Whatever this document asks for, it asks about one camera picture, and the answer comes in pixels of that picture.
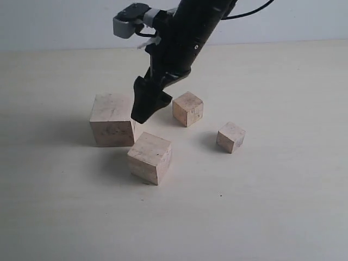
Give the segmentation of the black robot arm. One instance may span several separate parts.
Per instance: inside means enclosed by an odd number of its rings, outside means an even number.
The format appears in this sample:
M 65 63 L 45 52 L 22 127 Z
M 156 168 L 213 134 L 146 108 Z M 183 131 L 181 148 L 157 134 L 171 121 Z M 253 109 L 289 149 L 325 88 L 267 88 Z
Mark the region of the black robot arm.
M 160 41 L 145 47 L 150 67 L 134 82 L 131 118 L 145 123 L 172 97 L 164 89 L 191 72 L 191 66 L 212 32 L 235 1 L 180 1 L 174 15 L 160 11 L 153 20 Z

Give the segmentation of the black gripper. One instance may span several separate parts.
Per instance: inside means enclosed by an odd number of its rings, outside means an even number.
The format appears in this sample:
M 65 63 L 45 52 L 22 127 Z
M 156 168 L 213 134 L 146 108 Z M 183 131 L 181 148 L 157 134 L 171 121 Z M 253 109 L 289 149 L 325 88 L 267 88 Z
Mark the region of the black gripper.
M 217 15 L 216 10 L 177 10 L 169 26 L 160 31 L 160 43 L 145 48 L 150 67 L 145 78 L 138 76 L 134 82 L 133 120 L 143 124 L 172 102 L 172 96 L 159 87 L 190 74 L 193 62 L 217 26 Z

